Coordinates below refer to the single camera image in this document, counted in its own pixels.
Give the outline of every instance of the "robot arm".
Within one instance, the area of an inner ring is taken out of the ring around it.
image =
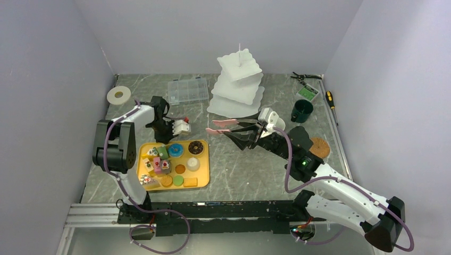
[[[156,142],[168,143],[179,134],[191,132],[188,119],[166,121],[169,104],[162,97],[154,96],[150,103],[141,102],[125,115],[113,120],[101,120],[97,123],[94,140],[93,162],[105,171],[104,146],[105,138],[110,127],[115,123],[108,136],[109,141],[117,143],[107,144],[106,162],[110,176],[118,184],[123,196],[127,212],[139,222],[146,222],[151,216],[137,210],[132,201],[145,210],[151,210],[151,200],[148,193],[139,183],[135,171],[128,171],[136,161],[135,134],[144,126],[155,131]]]
[[[402,228],[406,228],[404,202],[397,197],[387,200],[383,196],[362,188],[309,152],[313,142],[303,127],[297,126],[288,134],[284,134],[285,123],[271,108],[264,108],[259,114],[245,119],[213,121],[213,123],[221,127],[232,123],[245,127],[244,134],[240,133],[243,128],[207,129],[207,132],[211,134],[226,135],[241,150],[260,146],[289,160],[289,164],[285,166],[285,168],[290,167],[287,169],[285,181],[287,192],[296,192],[312,183],[339,200],[327,200],[311,191],[301,190],[293,203],[299,214],[323,218],[351,228],[364,235],[373,246],[385,252],[392,252],[394,247],[405,251],[413,249],[413,239],[408,249],[396,245]],[[289,176],[304,184],[289,190]]]

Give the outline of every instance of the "yellow screwdriver handle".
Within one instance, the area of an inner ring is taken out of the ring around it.
[[[331,109],[334,109],[334,108],[335,108],[335,105],[333,104],[333,96],[332,96],[332,93],[331,93],[330,91],[327,91],[327,92],[326,92],[325,99],[326,99],[327,104],[329,105],[329,107],[330,107]]]

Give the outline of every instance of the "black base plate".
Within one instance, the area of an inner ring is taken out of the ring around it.
[[[191,233],[227,233],[272,231],[289,234],[290,222],[308,218],[296,214],[292,200],[234,202],[153,202],[152,208],[172,209],[189,218]],[[156,236],[187,233],[186,223],[176,214],[155,216]],[[132,218],[118,217],[120,224],[138,224]]]

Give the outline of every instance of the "round woven coaster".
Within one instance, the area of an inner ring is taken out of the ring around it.
[[[313,145],[310,148],[310,152],[315,154],[316,156],[324,159],[330,153],[329,144],[319,137],[312,137],[310,140],[313,141]]]

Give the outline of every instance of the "clear plastic organizer box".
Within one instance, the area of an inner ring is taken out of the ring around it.
[[[168,82],[168,102],[177,105],[183,102],[208,100],[206,78],[173,80]]]

